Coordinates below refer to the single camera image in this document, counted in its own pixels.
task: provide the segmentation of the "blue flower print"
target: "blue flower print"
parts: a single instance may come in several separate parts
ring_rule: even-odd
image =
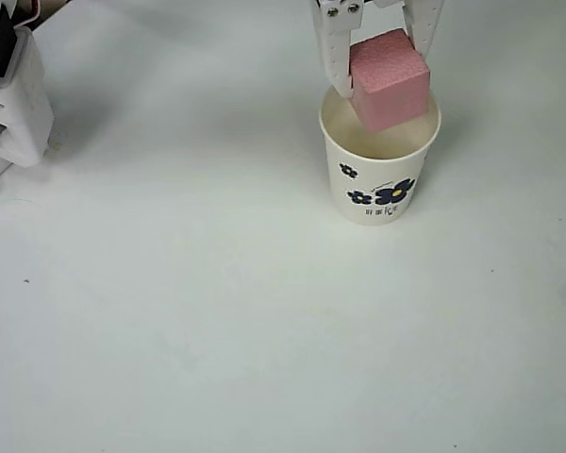
[[[352,168],[350,165],[346,165],[345,163],[340,164],[341,172],[344,173],[346,176],[349,176],[355,179],[358,176],[358,172]]]
[[[356,205],[371,205],[372,197],[361,191],[349,192],[348,196]]]
[[[415,179],[405,179],[396,184],[394,188],[380,189],[375,192],[375,203],[380,206],[400,203],[407,198],[408,191],[413,188],[413,185],[415,185]]]

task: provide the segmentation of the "pink foam cube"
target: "pink foam cube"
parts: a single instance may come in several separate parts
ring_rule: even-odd
[[[351,103],[370,132],[399,125],[427,112],[430,70],[403,29],[354,44]]]

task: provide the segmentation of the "paper cup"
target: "paper cup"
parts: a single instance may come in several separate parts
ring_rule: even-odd
[[[347,99],[332,88],[321,108],[329,181],[338,210],[362,225],[384,225],[407,210],[425,156],[441,129],[430,94],[427,113],[368,133]]]

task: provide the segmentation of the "cup rim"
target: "cup rim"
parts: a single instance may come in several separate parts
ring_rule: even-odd
[[[432,101],[434,102],[434,107],[436,107],[436,112],[438,114],[438,122],[436,124],[436,129],[434,130],[434,133],[432,134],[432,137],[430,137],[430,140],[427,141],[426,144],[424,144],[424,146],[422,146],[419,149],[416,149],[415,151],[413,151],[410,154],[407,154],[406,156],[403,156],[401,158],[393,158],[393,159],[374,159],[374,158],[365,158],[364,156],[360,156],[358,154],[354,154],[351,153],[350,151],[348,151],[346,148],[344,148],[343,146],[341,146],[338,142],[336,142],[335,140],[333,140],[333,137],[331,137],[331,135],[329,134],[329,131],[327,130],[327,128],[325,127],[325,123],[323,122],[323,108],[325,107],[325,100],[327,99],[327,97],[332,93],[332,92],[336,92],[335,88],[331,87],[329,88],[329,90],[327,90],[327,92],[325,93],[325,97],[323,98],[323,102],[321,104],[321,108],[319,110],[319,124],[321,125],[321,130],[323,131],[324,135],[334,144],[336,144],[336,146],[338,146],[338,148],[344,153],[347,154],[348,156],[352,156],[355,159],[359,159],[359,160],[363,160],[365,162],[370,162],[370,163],[374,163],[374,162],[400,162],[402,160],[405,159],[410,159],[415,157],[416,155],[418,155],[419,153],[422,153],[424,150],[426,150],[427,148],[429,148],[432,143],[436,140],[436,138],[438,137],[439,132],[441,131],[441,126],[442,126],[442,114],[441,114],[441,108],[438,105],[438,101],[436,100],[436,97],[434,96],[434,93],[430,90],[429,92],[429,97],[432,99]]]

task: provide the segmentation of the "white robot part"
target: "white robot part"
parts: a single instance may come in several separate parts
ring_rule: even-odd
[[[54,116],[33,35],[27,28],[16,33],[7,73],[0,78],[0,159],[30,167],[42,161]]]
[[[34,37],[10,20],[16,3],[0,0],[0,175],[40,163],[54,123]]]
[[[327,78],[340,96],[352,97],[351,33],[362,25],[365,0],[309,0],[319,51]],[[444,0],[373,0],[379,8],[404,3],[407,32],[426,57],[432,45]]]

